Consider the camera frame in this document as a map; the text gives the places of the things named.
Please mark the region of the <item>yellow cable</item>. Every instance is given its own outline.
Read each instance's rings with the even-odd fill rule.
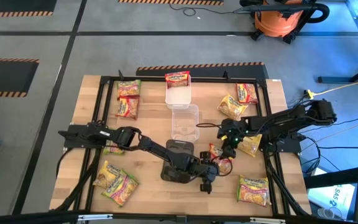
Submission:
[[[303,152],[304,150],[306,150],[307,148],[309,148],[310,146],[314,145],[315,143],[320,142],[320,141],[321,141],[321,140],[323,140],[323,139],[326,139],[326,138],[329,138],[329,137],[331,137],[331,136],[334,136],[334,135],[340,134],[340,133],[342,133],[342,132],[344,132],[344,131],[347,131],[347,130],[353,129],[353,128],[357,127],[357,126],[358,126],[358,124],[357,124],[357,125],[355,125],[355,126],[352,126],[352,127],[350,127],[350,128],[347,128],[347,129],[345,129],[345,130],[342,130],[342,131],[340,131],[340,132],[337,132],[337,133],[331,134],[331,135],[329,135],[329,136],[325,136],[324,138],[319,139],[319,140],[317,140],[316,142],[314,142],[313,144],[310,144],[308,147],[304,148],[304,149],[302,150],[302,152]]]
[[[340,86],[340,87],[337,87],[337,88],[333,88],[333,89],[330,89],[330,90],[322,91],[321,93],[313,93],[313,92],[310,91],[310,90],[307,90],[307,92],[308,92],[309,98],[312,100],[314,96],[322,95],[322,94],[328,93],[328,92],[330,92],[330,91],[338,90],[338,89],[345,88],[345,87],[352,86],[352,85],[356,85],[356,84],[358,84],[358,82],[351,83],[351,84],[347,84],[347,85],[343,85],[343,86]]]

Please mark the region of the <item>yellow and black hazard tape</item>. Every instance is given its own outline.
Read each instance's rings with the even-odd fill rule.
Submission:
[[[139,67],[137,70],[163,70],[163,69],[178,69],[178,68],[209,68],[209,67],[231,67],[231,66],[246,66],[246,65],[264,65],[263,62],[235,62],[235,63],[212,63],[199,65],[166,65],[166,66],[151,66]]]
[[[194,4],[194,5],[208,5],[208,6],[222,6],[222,1],[203,1],[203,0],[118,0],[123,3],[149,3],[149,4]]]
[[[51,16],[53,12],[39,11],[39,12],[0,12],[0,17],[22,17],[22,16]]]
[[[40,60],[32,59],[32,58],[0,58],[0,62],[35,62],[35,63],[40,63]]]
[[[26,92],[0,91],[0,97],[25,97]]]

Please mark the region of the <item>gray floor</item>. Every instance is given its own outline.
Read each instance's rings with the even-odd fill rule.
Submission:
[[[229,1],[219,10],[235,9],[237,5],[233,2]],[[79,0],[59,1],[54,16],[36,18],[36,22],[29,18],[0,18],[0,30],[71,30],[79,5]],[[330,18],[321,24],[308,24],[303,31],[357,31],[344,3],[329,2],[328,5]],[[252,25],[248,15],[219,16],[198,11],[195,17],[186,17],[181,12],[171,11],[167,5],[94,0],[87,3],[80,30],[252,31]],[[0,215],[11,211],[16,198],[67,40],[68,37],[0,37],[0,57],[40,59],[26,98],[0,98],[0,138],[4,140],[0,147]],[[71,121],[83,75],[117,75],[120,69],[129,76],[134,75],[139,66],[253,61],[265,62],[269,77],[282,80],[290,105],[304,89],[319,92],[337,86],[317,84],[318,76],[351,76],[358,69],[358,37],[297,37],[291,45],[273,38],[255,43],[249,37],[77,37],[23,211],[32,213],[48,209],[55,166],[63,146],[57,131],[66,129]],[[358,86],[317,97],[321,98],[333,103],[338,122],[358,117]],[[318,140],[352,125],[355,123],[308,135]],[[358,146],[358,127],[319,144]],[[325,149],[322,154],[340,169],[358,166],[358,150]],[[304,159],[315,156],[313,147],[303,153]],[[324,159],[321,167],[335,170]]]

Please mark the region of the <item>ramen noodle package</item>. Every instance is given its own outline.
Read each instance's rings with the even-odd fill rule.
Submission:
[[[140,95],[140,80],[134,81],[120,81],[117,83],[118,98],[122,96],[139,97]]]
[[[258,103],[255,86],[253,84],[236,83],[236,88],[240,103]]]
[[[122,170],[102,195],[111,198],[122,207],[138,185],[133,176]]]
[[[219,172],[222,174],[229,173],[232,169],[232,163],[230,162],[233,162],[233,158],[220,159],[219,156],[222,155],[223,150],[219,147],[214,146],[213,144],[209,144],[209,152],[211,153],[211,159],[218,157],[214,159],[214,162],[218,164]]]
[[[165,74],[165,81],[167,81],[167,88],[188,86],[189,78],[190,78],[189,71]]]
[[[114,179],[120,173],[120,169],[116,166],[109,164],[108,161],[104,162],[104,165],[99,170],[96,180],[94,180],[93,185],[97,185],[104,189],[108,188]]]
[[[244,137],[242,142],[237,145],[237,149],[250,154],[252,157],[255,157],[255,154],[259,148],[261,138],[261,134],[258,134],[257,136],[253,137]]]
[[[218,106],[218,110],[229,118],[239,121],[248,106],[240,104],[230,94],[227,94]]]
[[[264,207],[266,207],[266,204],[270,204],[267,178],[246,179],[243,175],[240,175],[237,201],[251,202]]]
[[[125,151],[122,149],[119,149],[116,144],[114,144],[112,141],[108,140],[106,142],[106,146],[103,148],[104,154],[115,154],[115,155],[122,155]]]
[[[137,108],[139,106],[139,98],[120,97],[118,113],[116,116],[123,118],[137,119]]]

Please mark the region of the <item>wooden table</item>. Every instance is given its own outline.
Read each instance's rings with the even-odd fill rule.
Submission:
[[[73,115],[75,124],[86,124],[91,121],[99,81],[100,76],[84,76]],[[236,96],[234,84],[192,83],[191,88],[191,103],[198,105],[200,123],[220,124],[222,119],[226,117],[216,107],[226,94],[230,93],[232,96]],[[285,110],[287,104],[281,81],[267,80],[267,88],[272,112],[276,113]],[[104,91],[102,102],[104,102],[106,92]],[[262,90],[259,91],[259,94],[263,100]],[[114,85],[107,121],[109,127],[137,127],[142,131],[142,134],[163,146],[168,139],[171,139],[172,112],[165,105],[164,82],[142,82],[137,121],[115,117],[118,106],[116,98],[117,90],[116,85]],[[243,116],[256,115],[256,113],[256,106],[250,105]],[[195,142],[196,156],[199,156],[200,151],[207,151],[209,143],[217,146],[221,145],[221,140],[216,138],[217,131],[216,128],[200,129],[200,138]],[[59,206],[77,184],[84,151],[84,149],[74,149],[62,161],[50,202],[51,209]],[[286,186],[303,209],[310,213],[299,159],[292,153],[281,153],[280,155]],[[270,206],[261,207],[253,203],[236,202],[236,190],[240,174],[249,178],[266,177],[261,152],[257,153],[256,158],[253,158],[238,151],[237,157],[234,159],[232,173],[227,177],[217,177],[213,182],[213,191],[210,195],[200,192],[199,185],[201,180],[199,179],[189,184],[163,181],[160,178],[163,161],[148,152],[126,152],[123,156],[102,155],[99,167],[104,161],[108,161],[134,175],[140,185],[122,208],[118,208],[110,198],[101,195],[104,189],[96,187],[91,207],[92,212],[230,216],[272,215]],[[87,189],[88,184],[84,187],[80,208],[85,207]],[[276,195],[277,207],[279,212],[282,213],[282,200],[277,186]]]

